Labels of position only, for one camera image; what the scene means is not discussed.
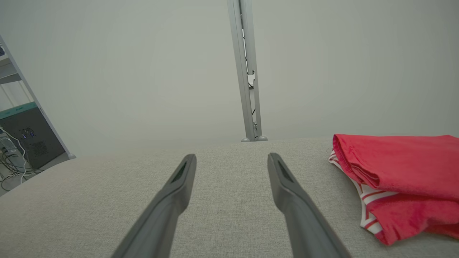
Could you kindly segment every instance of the floor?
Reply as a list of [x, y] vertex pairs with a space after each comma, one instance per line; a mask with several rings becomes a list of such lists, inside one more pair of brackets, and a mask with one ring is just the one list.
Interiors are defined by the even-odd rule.
[[[43, 167], [39, 168], [39, 169], [48, 169], [50, 167], [53, 167], [61, 162], [64, 162], [68, 160], [68, 156], [67, 156], [67, 153], [63, 153], [59, 156], [57, 156], [55, 159], [51, 160], [50, 162], [48, 162], [47, 164], [45, 164]], [[4, 166], [1, 166], [0, 165], [0, 173], [2, 173], [4, 176], [7, 176], [10, 174], [10, 172], [8, 171], [7, 168], [5, 168]], [[20, 176], [15, 176], [11, 179], [7, 179], [4, 183], [3, 183], [3, 187], [7, 190], [11, 190], [13, 188], [15, 188], [16, 186], [20, 185], [21, 184], [21, 177]], [[6, 194], [7, 191], [3, 190], [2, 188], [0, 188], [0, 196]]]

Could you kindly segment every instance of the metal pole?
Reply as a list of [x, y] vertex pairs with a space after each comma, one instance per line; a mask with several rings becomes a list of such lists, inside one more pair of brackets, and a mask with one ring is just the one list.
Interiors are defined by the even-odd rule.
[[255, 33], [253, 28], [252, 0], [241, 0], [242, 22], [244, 23], [244, 38], [246, 40], [247, 67], [249, 75], [255, 74], [253, 91], [255, 95], [255, 115], [257, 120], [258, 141], [268, 140], [262, 134], [260, 94], [258, 91], [257, 56], [255, 54]]
[[233, 38], [234, 56], [236, 59], [237, 77], [239, 80], [239, 92], [241, 94], [242, 113], [244, 115], [244, 125], [247, 137], [242, 139], [242, 141], [255, 141], [239, 0], [227, 0], [227, 3], [231, 35]]

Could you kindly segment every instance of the metal stand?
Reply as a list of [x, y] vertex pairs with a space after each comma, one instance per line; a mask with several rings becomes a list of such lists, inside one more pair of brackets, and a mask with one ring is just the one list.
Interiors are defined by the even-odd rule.
[[[231, 35], [233, 38], [234, 55], [236, 59], [237, 77], [239, 80], [239, 91], [241, 93], [242, 113], [246, 128], [245, 141], [264, 141], [268, 140], [262, 135], [261, 115], [260, 115], [260, 96], [258, 91], [257, 60], [255, 55], [255, 36], [253, 33], [252, 1], [227, 0], [229, 23], [231, 25]], [[248, 75], [255, 75], [253, 86], [250, 87]], [[250, 92], [253, 91], [255, 97], [255, 107], [252, 108]]]

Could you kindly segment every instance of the striped fabric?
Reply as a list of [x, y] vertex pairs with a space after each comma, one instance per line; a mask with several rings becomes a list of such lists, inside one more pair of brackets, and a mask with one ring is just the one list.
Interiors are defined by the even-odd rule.
[[[341, 171], [341, 165], [339, 163], [338, 157], [333, 150], [328, 158], [328, 161], [334, 165], [336, 165]], [[397, 194], [396, 192], [387, 192], [387, 191], [380, 191], [375, 190], [369, 187], [368, 185], [359, 184], [356, 181], [349, 178], [352, 183], [354, 183], [355, 188], [357, 189], [358, 195], [360, 197], [360, 201], [362, 203], [362, 218], [360, 221], [360, 226], [373, 234], [382, 233], [381, 224], [378, 222], [378, 219], [367, 210], [367, 205], [370, 202], [375, 200], [381, 199], [383, 197], [392, 196]]]

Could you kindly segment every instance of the red and white striped cloth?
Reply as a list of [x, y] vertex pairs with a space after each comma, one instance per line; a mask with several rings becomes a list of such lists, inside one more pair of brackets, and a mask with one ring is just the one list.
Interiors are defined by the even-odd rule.
[[[341, 171], [343, 171], [334, 150], [331, 152], [328, 161], [336, 165], [339, 169], [341, 169]], [[367, 205], [370, 202], [387, 196], [392, 196], [397, 193], [372, 189], [368, 185], [359, 184], [351, 178], [349, 179], [354, 183], [354, 186], [357, 189], [358, 196], [360, 197], [360, 201], [362, 202], [362, 219], [360, 220], [360, 226], [375, 235], [380, 233], [382, 231], [381, 224], [378, 222], [378, 219], [367, 210]]]
[[335, 135], [329, 162], [354, 183], [360, 226], [391, 245], [426, 231], [459, 239], [459, 139]]

